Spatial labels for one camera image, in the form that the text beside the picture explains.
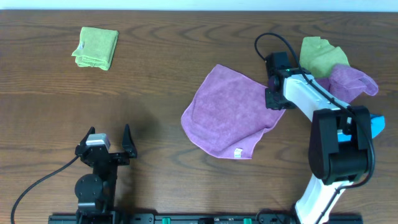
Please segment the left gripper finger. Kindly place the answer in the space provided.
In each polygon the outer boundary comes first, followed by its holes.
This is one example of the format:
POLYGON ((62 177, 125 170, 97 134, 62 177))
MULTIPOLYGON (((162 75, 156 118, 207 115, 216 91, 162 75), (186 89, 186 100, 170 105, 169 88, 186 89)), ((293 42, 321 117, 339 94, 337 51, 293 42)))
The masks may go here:
POLYGON ((88 139, 88 137, 89 137, 91 134, 94 134, 94 133, 95 133, 95 128, 92 126, 92 127, 88 130, 88 132, 86 133, 85 137, 81 140, 81 145, 85 145, 85 144, 86 144, 86 140, 88 139))
POLYGON ((128 124, 124 127, 122 147, 127 153, 136 153, 136 147, 131 137, 131 130, 128 124))

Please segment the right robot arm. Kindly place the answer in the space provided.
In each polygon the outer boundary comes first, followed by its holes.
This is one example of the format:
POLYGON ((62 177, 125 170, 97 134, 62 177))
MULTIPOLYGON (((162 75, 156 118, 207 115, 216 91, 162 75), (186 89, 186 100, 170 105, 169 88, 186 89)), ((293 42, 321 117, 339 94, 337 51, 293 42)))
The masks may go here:
POLYGON ((291 66, 285 52, 265 59, 266 106, 298 108, 311 121, 308 162, 312 177, 284 223, 362 223, 361 215, 331 214, 347 189, 374 170, 371 117, 364 106, 336 99, 307 70, 291 66))

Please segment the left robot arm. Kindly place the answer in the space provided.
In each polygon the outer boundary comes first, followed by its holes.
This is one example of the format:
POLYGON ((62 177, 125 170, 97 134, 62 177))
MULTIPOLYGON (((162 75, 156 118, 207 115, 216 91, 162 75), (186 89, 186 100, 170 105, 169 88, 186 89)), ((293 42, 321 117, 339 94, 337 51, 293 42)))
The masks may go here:
POLYGON ((75 148, 75 155, 93 169, 75 184, 78 211, 83 214, 106 213, 114 209, 118 167, 128 166, 137 157, 137 149, 128 124, 124 127, 123 152, 110 152, 110 141, 105 133, 91 127, 75 148))

